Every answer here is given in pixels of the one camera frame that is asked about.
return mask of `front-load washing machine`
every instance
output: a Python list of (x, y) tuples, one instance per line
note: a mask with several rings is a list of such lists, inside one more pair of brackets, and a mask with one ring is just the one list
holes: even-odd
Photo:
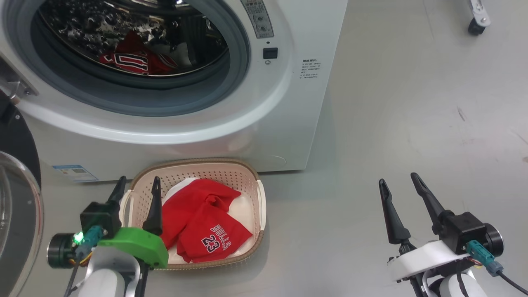
[(304, 169), (346, 5), (0, 0), (0, 88), (76, 182), (202, 157)]

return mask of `black cylinder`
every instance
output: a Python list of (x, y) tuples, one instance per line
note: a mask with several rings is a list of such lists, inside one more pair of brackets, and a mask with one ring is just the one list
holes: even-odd
[(75, 253), (72, 249), (73, 233), (57, 233), (53, 235), (48, 244), (47, 259), (51, 268), (72, 268), (70, 259)]
[(504, 252), (504, 240), (498, 230), (488, 223), (486, 226), (486, 243), (484, 247), (495, 257), (499, 257)]

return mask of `sticker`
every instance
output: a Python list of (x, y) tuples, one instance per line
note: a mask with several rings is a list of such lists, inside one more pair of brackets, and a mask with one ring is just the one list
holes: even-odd
[(99, 179), (94, 177), (88, 170), (84, 169), (81, 165), (61, 165), (53, 166), (53, 168), (63, 176), (69, 178), (74, 182), (88, 182), (98, 181)]
[(300, 67), (300, 79), (317, 78), (321, 69), (321, 62), (317, 59), (305, 59)]
[(242, 5), (244, 5), (248, 13), (257, 39), (275, 36), (271, 21), (269, 20), (268, 11), (262, 0), (240, 0), (240, 2), (242, 2)]

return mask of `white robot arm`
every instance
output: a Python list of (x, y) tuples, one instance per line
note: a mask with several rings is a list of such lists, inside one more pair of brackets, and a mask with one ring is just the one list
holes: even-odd
[[(470, 212), (455, 215), (445, 210), (422, 179), (411, 174), (418, 195), (429, 212), (432, 231), (438, 241), (416, 248), (392, 204), (392, 194), (386, 182), (379, 182), (390, 244), (400, 245), (400, 255), (391, 257), (388, 266), (393, 281), (409, 281), (417, 297), (487, 297), (476, 281), (471, 267), (484, 266), (492, 276), (500, 276), (522, 293), (528, 291), (508, 279), (495, 257), (502, 255), (504, 242), (492, 225), (482, 223)], [(429, 284), (428, 279), (442, 276)]]

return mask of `beige basket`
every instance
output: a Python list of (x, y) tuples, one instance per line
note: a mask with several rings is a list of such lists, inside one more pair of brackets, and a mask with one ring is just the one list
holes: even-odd
[(266, 226), (266, 195), (258, 174), (249, 165), (231, 159), (195, 159), (148, 168), (132, 181), (130, 190), (121, 200), (119, 217), (123, 226), (142, 227), (150, 209), (152, 183), (156, 176), (161, 179), (162, 197), (186, 178), (211, 179), (241, 192), (231, 204), (229, 215), (253, 234), (235, 253), (219, 261), (187, 263), (173, 247), (169, 250), (167, 270), (215, 267), (244, 261), (260, 246)]

